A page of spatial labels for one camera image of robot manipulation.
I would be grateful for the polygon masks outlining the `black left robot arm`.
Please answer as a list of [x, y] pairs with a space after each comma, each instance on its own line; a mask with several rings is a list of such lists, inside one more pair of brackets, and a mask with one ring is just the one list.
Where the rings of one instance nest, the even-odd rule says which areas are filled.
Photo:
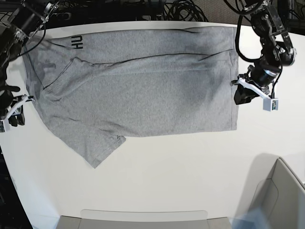
[[[261, 97], [275, 110], [278, 100], [275, 88], [283, 72], [283, 67], [291, 66], [295, 61], [296, 50], [292, 45], [288, 31], [285, 29], [276, 8], [269, 0], [247, 0], [239, 14], [235, 36], [235, 49], [238, 56], [249, 62], [248, 70], [238, 75], [231, 82], [237, 86], [234, 95], [236, 105], [250, 103], [254, 98]], [[260, 38], [262, 46], [258, 59], [245, 57], [239, 48], [242, 20], [247, 15], [255, 34]]]

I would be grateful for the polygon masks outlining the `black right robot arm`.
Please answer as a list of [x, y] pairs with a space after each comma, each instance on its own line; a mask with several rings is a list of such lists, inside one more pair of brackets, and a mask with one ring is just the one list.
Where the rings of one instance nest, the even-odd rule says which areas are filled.
[[[46, 23], [56, 11], [59, 0], [22, 0], [9, 16], [9, 25], [0, 35], [0, 131], [25, 125], [23, 105], [34, 100], [32, 96], [14, 96], [20, 88], [6, 83], [9, 63], [35, 49], [46, 35]], [[43, 29], [43, 36], [36, 45], [21, 53], [22, 47]]]

